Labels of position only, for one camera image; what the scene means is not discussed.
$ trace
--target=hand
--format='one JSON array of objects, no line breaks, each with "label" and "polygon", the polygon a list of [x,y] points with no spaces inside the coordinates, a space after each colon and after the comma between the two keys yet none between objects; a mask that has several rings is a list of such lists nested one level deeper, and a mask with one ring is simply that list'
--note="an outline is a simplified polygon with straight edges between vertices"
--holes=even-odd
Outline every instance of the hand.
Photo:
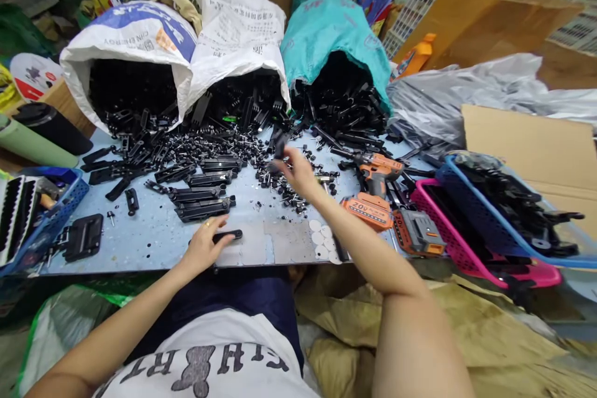
[{"label": "hand", "polygon": [[290,164],[292,164],[292,171],[281,160],[274,160],[274,164],[284,173],[286,180],[288,180],[288,183],[299,196],[312,202],[318,195],[325,194],[322,186],[313,175],[311,163],[307,162],[306,158],[300,153],[300,150],[292,146],[285,146],[284,155],[289,157]]},{"label": "hand", "polygon": [[176,266],[176,269],[183,272],[188,281],[215,263],[222,249],[234,239],[234,235],[230,234],[219,240],[218,244],[213,244],[211,240],[218,228],[226,225],[227,219],[228,215],[209,218],[193,235],[187,251]]}]

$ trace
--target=orange bottle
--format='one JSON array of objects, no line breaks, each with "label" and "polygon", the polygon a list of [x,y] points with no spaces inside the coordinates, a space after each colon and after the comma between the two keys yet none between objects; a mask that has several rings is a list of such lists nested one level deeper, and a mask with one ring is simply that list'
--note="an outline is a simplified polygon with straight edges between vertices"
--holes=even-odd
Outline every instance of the orange bottle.
[{"label": "orange bottle", "polygon": [[436,34],[425,34],[423,41],[415,45],[415,47],[407,53],[402,59],[400,65],[396,68],[396,78],[413,75],[421,71],[425,63],[433,54],[432,42],[435,40]]}]

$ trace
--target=person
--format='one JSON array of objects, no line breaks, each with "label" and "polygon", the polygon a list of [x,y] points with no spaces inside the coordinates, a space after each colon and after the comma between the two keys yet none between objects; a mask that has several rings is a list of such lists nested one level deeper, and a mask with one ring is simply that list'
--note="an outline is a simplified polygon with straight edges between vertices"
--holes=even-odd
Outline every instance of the person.
[{"label": "person", "polygon": [[[297,148],[287,146],[284,154],[292,169],[274,163],[383,295],[372,396],[473,397],[448,320],[423,280],[325,193]],[[226,218],[208,219],[175,267],[95,328],[26,397],[316,397],[302,379],[287,279],[243,274],[249,268],[199,275],[233,238],[212,242]],[[218,288],[210,289],[226,272]]]}]

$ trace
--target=white t-shirt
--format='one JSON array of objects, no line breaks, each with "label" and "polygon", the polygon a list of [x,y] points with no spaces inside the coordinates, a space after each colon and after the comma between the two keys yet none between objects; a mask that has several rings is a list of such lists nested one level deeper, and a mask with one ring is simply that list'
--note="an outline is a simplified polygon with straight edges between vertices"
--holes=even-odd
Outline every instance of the white t-shirt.
[{"label": "white t-shirt", "polygon": [[95,398],[317,398],[288,339],[259,314],[225,309],[196,318],[118,371]]}]

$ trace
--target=drill battery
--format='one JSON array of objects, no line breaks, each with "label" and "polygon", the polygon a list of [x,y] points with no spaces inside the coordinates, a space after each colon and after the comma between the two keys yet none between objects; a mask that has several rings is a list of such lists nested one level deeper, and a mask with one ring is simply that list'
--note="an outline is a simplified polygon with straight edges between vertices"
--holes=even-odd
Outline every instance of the drill battery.
[{"label": "drill battery", "polygon": [[436,257],[443,254],[446,243],[428,214],[422,211],[394,210],[394,231],[398,245],[407,254]]},{"label": "drill battery", "polygon": [[356,196],[345,197],[340,204],[348,213],[357,216],[378,233],[392,228],[390,204],[378,196],[361,192]]}]

